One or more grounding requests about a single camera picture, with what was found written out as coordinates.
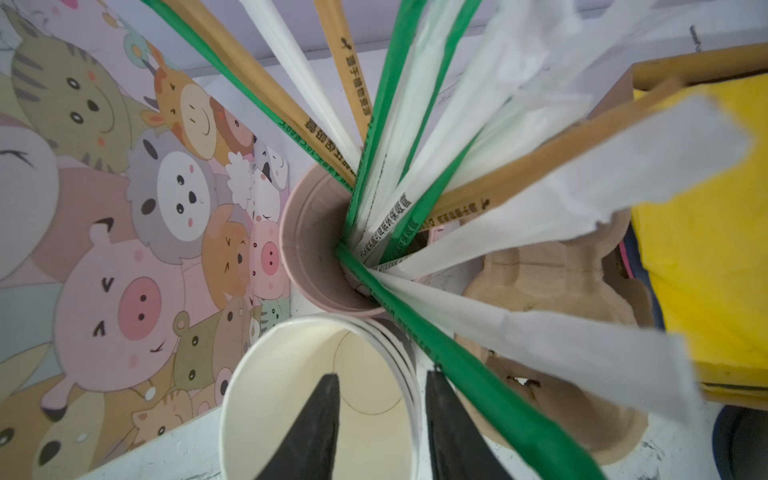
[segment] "pig snout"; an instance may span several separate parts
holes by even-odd
[[[160,317],[160,289],[145,276],[131,282],[118,306],[118,325],[125,338],[141,340],[152,332]]]
[[[267,242],[261,250],[261,268],[267,275],[274,275],[280,267],[280,250],[274,242]]]

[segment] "pink cup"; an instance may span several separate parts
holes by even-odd
[[[352,195],[319,165],[291,192],[280,219],[280,248],[293,286],[318,307],[356,317],[381,316],[373,298],[346,281],[335,249]]]

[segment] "cartoon giraffe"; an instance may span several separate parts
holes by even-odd
[[[149,41],[147,45],[159,64],[154,73],[154,93],[160,113],[145,110],[141,112],[144,121],[152,127],[166,124],[199,158],[216,158],[222,165],[229,164],[229,148],[216,129],[210,95],[189,75],[169,67]]]

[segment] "cup rim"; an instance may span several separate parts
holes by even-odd
[[[376,338],[376,336],[368,330],[368,328],[374,329],[375,327],[368,326],[368,328],[365,328],[364,326],[362,326],[363,324],[366,323],[365,320],[351,316],[351,315],[343,315],[340,313],[317,313],[317,314],[308,315],[308,316],[294,317],[294,318],[288,319],[285,322],[279,323],[275,325],[273,328],[271,328],[268,332],[266,332],[266,334],[263,337],[260,337],[259,341],[257,341],[254,345],[252,345],[248,349],[246,354],[237,364],[237,367],[235,368],[235,371],[233,372],[232,377],[230,379],[230,385],[231,386],[236,385],[236,382],[240,378],[242,371],[244,371],[244,369],[247,368],[245,365],[250,361],[250,358],[255,355],[255,352],[259,348],[260,343],[268,340],[274,334],[274,332],[279,331],[280,329],[288,329],[296,325],[311,324],[311,323],[316,323],[318,321],[336,323],[342,328],[345,328],[350,332],[355,333],[358,336],[361,336],[363,339],[368,341],[368,343],[373,347],[373,349],[376,350],[376,352],[384,359],[384,361],[387,363],[387,366],[392,371],[392,375],[395,377],[395,381],[397,382],[398,387],[400,388],[400,392],[402,393],[403,401],[405,402],[406,411],[408,414],[409,426],[411,430],[411,453],[412,453],[410,478],[411,480],[414,480],[415,478],[417,478],[417,475],[419,473],[419,450],[421,447],[421,430],[422,430],[421,396],[418,388],[419,382],[418,382],[418,379],[415,376],[413,376],[408,369],[406,369],[405,371],[401,369],[401,367],[397,364],[396,357],[386,348],[386,345],[380,339]],[[396,345],[392,345],[392,348],[397,350]],[[409,376],[412,377],[412,381],[416,385],[415,396],[411,396],[411,386],[408,385]],[[224,401],[221,404],[221,419],[219,423],[219,432],[218,432],[219,463],[221,467],[221,476],[223,480],[229,480],[229,477],[226,472],[225,462],[224,462],[224,429],[226,428],[227,420],[230,416],[229,405],[231,402],[231,398],[232,398],[232,395],[224,396]]]

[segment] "black object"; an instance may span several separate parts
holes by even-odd
[[[427,373],[426,407],[435,480],[513,480],[488,449],[442,372]]]
[[[324,375],[256,480],[330,480],[339,435],[339,377]]]
[[[768,412],[724,406],[712,431],[712,453],[723,480],[768,478]]]

